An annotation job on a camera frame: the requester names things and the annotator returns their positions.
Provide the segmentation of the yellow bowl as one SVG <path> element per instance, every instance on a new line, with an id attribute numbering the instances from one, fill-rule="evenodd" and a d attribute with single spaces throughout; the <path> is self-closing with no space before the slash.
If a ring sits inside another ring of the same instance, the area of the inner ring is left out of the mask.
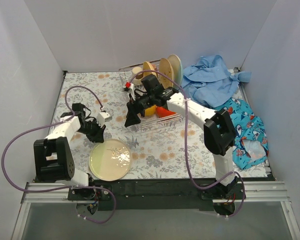
<path id="1" fill-rule="evenodd" d="M 146 108 L 144 110 L 144 117 L 150 117 L 150 116 L 154 115 L 156 113 L 156 109 L 157 109 L 156 105 Z"/>

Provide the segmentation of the wire dish rack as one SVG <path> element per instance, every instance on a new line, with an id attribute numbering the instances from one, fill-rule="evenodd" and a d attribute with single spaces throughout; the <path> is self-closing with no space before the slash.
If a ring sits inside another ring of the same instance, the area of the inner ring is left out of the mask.
<path id="1" fill-rule="evenodd" d="M 124 66 L 118 70 L 119 77 L 123 86 L 125 85 L 126 82 L 128 82 L 132 78 L 133 76 L 132 69 L 134 67 L 143 67 L 143 63 Z M 170 127 L 173 124 L 180 123 L 184 119 L 180 114 L 177 113 L 162 118 L 159 118 L 156 113 L 149 117 L 140 116 L 139 118 L 141 120 L 141 123 L 130 126 L 129 127 L 130 129 L 136 128 L 138 131 L 145 132 L 148 130 L 154 130 L 161 127 Z"/>

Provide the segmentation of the cream steel tumbler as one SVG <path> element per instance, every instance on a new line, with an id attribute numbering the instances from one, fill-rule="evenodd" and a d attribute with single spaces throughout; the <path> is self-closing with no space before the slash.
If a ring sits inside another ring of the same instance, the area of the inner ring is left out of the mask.
<path id="1" fill-rule="evenodd" d="M 132 76 L 135 76 L 132 83 L 136 86 L 140 86 L 142 84 L 141 80 L 144 76 L 144 73 L 142 72 L 143 68 L 136 66 L 132 69 Z"/>

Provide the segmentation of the red bowl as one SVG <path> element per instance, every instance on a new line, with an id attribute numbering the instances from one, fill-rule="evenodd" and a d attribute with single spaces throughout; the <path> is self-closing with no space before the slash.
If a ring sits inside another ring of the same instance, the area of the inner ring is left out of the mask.
<path id="1" fill-rule="evenodd" d="M 162 106 L 157 106 L 156 107 L 156 115 L 159 117 L 159 118 L 164 118 L 164 117 L 168 117 L 168 116 L 172 116 L 172 115 L 175 115 L 176 113 L 173 112 L 173 111 L 170 111 Z"/>

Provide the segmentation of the orange plate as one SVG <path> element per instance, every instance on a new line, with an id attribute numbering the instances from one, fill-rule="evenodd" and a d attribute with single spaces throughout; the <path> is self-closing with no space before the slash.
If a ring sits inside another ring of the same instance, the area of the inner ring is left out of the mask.
<path id="1" fill-rule="evenodd" d="M 150 63 L 149 61 L 144 61 L 142 68 L 144 70 L 143 77 L 146 77 L 146 76 L 149 76 L 149 75 L 154 75 L 154 76 L 158 77 L 158 74 L 156 73 L 156 71 L 158 70 L 157 66 L 154 65 L 154 64 L 152 64 L 152 63 Z"/>

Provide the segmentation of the bird pattern plate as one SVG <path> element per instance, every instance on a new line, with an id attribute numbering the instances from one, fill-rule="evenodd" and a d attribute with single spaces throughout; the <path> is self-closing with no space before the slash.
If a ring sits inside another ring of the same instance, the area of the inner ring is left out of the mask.
<path id="1" fill-rule="evenodd" d="M 159 62 L 159 72 L 164 74 L 165 76 L 169 77 L 171 80 L 175 80 L 174 69 L 171 63 L 168 61 L 167 58 L 161 58 Z M 166 89 L 168 87 L 172 87 L 174 84 L 169 81 L 166 77 L 162 75 L 158 75 L 158 81 L 163 85 Z"/>

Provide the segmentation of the cream and blue plate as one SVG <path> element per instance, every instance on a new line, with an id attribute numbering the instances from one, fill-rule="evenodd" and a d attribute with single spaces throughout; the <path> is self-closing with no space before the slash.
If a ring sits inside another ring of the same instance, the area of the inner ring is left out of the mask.
<path id="1" fill-rule="evenodd" d="M 181 86 L 183 80 L 183 66 L 181 59 L 176 54 L 171 54 L 168 56 L 167 60 L 173 68 L 174 82 Z"/>

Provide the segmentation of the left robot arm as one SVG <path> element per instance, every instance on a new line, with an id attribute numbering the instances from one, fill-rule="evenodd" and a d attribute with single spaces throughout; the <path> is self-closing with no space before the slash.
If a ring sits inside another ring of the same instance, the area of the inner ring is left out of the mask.
<path id="1" fill-rule="evenodd" d="M 79 194 L 85 200 L 91 200 L 96 196 L 96 187 L 89 173 L 75 168 L 70 141 L 76 133 L 81 133 L 92 143 L 103 143 L 106 122 L 112 116 L 101 110 L 93 117 L 86 115 L 87 110 L 82 103 L 72 104 L 71 111 L 60 116 L 61 124 L 46 138 L 36 140 L 33 150 L 38 182 L 80 187 Z"/>

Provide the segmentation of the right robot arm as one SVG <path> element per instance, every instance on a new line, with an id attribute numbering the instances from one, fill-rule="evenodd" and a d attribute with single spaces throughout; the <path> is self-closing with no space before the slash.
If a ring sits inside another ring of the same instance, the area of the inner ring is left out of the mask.
<path id="1" fill-rule="evenodd" d="M 203 130 L 205 147 L 212 153 L 215 163 L 215 183 L 196 188 L 208 194 L 227 199 L 235 192 L 238 182 L 233 166 L 233 145 L 236 130 L 227 110 L 215 111 L 204 107 L 173 87 L 164 88 L 157 77 L 150 74 L 141 81 L 144 91 L 127 82 L 124 90 L 129 93 L 125 127 L 140 124 L 146 109 L 167 106 L 168 110 L 185 117 Z"/>

